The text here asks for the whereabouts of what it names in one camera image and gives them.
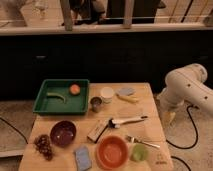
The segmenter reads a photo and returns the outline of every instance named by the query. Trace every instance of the green tray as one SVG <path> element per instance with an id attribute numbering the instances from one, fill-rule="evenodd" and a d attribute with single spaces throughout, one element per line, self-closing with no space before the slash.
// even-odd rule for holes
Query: green tray
<path id="1" fill-rule="evenodd" d="M 69 93 L 72 84 L 78 84 L 81 88 L 79 95 Z M 47 97 L 47 92 L 54 92 L 66 98 Z M 36 98 L 33 112 L 40 115 L 83 115 L 88 109 L 89 80 L 87 79 L 46 79 L 43 81 Z"/>

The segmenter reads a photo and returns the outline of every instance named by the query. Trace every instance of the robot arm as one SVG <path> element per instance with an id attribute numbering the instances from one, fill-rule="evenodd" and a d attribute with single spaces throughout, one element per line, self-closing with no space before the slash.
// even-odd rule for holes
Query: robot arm
<path id="1" fill-rule="evenodd" d="M 170 71 L 165 78 L 166 88 L 158 96 L 162 110 L 171 112 L 187 100 L 203 112 L 213 114 L 213 91 L 203 84 L 206 79 L 207 71 L 200 64 Z"/>

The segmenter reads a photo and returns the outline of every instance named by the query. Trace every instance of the purple bowl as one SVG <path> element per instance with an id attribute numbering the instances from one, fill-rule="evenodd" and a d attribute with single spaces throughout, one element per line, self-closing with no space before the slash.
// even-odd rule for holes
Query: purple bowl
<path id="1" fill-rule="evenodd" d="M 76 127 L 70 121 L 60 121 L 56 123 L 50 132 L 50 139 L 53 144 L 59 147 L 68 146 L 76 135 Z"/>

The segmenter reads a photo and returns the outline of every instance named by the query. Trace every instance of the orange bowl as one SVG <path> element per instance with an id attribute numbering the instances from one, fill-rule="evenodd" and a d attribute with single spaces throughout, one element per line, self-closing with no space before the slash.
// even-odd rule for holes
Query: orange bowl
<path id="1" fill-rule="evenodd" d="M 96 147 L 96 160 L 102 169 L 122 166 L 128 158 L 128 147 L 118 136 L 107 136 Z"/>

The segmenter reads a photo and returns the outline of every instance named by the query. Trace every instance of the metal cup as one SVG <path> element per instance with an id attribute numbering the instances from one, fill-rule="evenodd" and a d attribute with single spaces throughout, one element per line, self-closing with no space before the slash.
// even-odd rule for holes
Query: metal cup
<path id="1" fill-rule="evenodd" d="M 92 111 L 98 113 L 101 110 L 102 99 L 100 97 L 93 97 L 90 100 L 90 104 L 92 105 Z"/>

